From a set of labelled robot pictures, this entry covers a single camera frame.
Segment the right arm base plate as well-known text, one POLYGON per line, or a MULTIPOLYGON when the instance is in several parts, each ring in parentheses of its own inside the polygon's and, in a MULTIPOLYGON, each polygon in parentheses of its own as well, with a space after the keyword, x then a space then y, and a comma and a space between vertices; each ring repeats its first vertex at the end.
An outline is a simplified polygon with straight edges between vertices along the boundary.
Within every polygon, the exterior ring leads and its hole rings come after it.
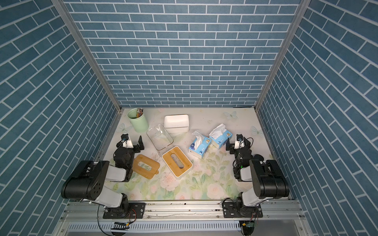
POLYGON ((241 200, 233 201, 226 198, 220 204, 224 218, 262 218, 260 206, 245 206, 241 200))

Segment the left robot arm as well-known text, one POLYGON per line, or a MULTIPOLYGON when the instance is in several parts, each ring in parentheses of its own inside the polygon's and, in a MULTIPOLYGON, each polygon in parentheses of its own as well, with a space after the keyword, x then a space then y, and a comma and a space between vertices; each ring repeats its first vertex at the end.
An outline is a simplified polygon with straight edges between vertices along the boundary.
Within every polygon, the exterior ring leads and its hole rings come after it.
POLYGON ((142 137, 133 144, 128 134, 121 135, 113 153, 115 165, 109 161, 81 161, 61 189, 64 199, 88 201, 104 207, 104 219, 142 219, 145 203, 131 203, 124 193, 105 186, 105 182, 127 183, 133 175, 136 153, 144 150, 142 137))

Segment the clear plastic tissue box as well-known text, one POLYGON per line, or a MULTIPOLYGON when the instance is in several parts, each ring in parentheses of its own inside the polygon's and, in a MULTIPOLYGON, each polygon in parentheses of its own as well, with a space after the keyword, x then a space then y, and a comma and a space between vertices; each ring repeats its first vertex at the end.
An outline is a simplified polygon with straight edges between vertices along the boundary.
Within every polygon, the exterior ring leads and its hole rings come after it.
POLYGON ((148 129, 146 134, 157 151, 162 151, 174 143, 173 138, 162 124, 148 129))

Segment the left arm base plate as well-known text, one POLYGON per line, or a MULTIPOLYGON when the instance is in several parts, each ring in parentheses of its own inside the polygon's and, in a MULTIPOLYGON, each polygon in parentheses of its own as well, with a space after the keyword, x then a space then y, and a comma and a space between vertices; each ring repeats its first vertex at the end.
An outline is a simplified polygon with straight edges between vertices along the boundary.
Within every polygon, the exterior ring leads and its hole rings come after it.
POLYGON ((116 208, 105 208, 103 219, 142 219, 146 203, 128 202, 116 208))

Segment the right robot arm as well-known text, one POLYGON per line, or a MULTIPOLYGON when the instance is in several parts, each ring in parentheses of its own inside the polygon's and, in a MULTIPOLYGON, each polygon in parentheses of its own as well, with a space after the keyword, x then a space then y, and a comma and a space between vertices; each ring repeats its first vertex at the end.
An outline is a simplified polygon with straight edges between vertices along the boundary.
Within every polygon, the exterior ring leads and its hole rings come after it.
POLYGON ((253 186, 242 191, 233 200, 222 201, 225 218, 248 218, 257 220, 263 217, 261 204, 268 200, 289 196, 289 185, 275 160, 265 160, 260 154, 252 154, 252 139, 239 139, 234 144, 227 140, 225 147, 235 160, 233 174, 239 183, 251 183, 253 186))

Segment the bamboo lid with slot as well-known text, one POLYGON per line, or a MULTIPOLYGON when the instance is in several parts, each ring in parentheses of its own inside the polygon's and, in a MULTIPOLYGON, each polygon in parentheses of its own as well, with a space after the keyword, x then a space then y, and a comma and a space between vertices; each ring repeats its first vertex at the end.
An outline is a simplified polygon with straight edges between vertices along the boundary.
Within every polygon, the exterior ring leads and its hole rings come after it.
POLYGON ((155 175, 159 174, 159 168, 160 164, 157 161, 140 154, 135 158, 132 170, 142 177, 151 180, 155 175))

